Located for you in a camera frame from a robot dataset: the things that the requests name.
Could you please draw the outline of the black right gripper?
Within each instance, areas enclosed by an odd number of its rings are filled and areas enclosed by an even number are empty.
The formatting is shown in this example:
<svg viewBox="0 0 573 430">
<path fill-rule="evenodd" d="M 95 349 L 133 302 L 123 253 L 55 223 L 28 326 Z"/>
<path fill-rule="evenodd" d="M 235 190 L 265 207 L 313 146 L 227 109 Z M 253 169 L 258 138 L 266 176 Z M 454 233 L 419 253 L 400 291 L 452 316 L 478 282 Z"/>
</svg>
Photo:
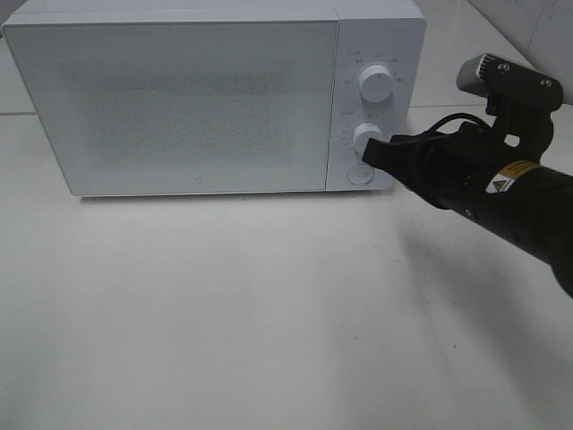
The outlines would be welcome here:
<svg viewBox="0 0 573 430">
<path fill-rule="evenodd" d="M 533 134 L 521 136 L 475 120 L 441 133 L 444 124 L 418 135 L 395 134 L 388 142 L 370 138 L 362 161 L 440 209 L 506 193 L 540 167 L 542 146 Z"/>
</svg>

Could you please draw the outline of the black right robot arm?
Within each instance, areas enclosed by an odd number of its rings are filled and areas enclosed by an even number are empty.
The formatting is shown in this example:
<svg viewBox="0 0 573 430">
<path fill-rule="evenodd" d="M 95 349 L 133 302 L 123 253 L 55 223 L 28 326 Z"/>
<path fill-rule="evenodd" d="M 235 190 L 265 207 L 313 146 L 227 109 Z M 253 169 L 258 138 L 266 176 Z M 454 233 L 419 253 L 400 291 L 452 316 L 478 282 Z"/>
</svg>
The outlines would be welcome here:
<svg viewBox="0 0 573 430">
<path fill-rule="evenodd" d="M 571 176 L 527 159 L 469 114 L 446 116 L 417 135 L 371 138 L 362 160 L 547 263 L 572 293 Z"/>
</svg>

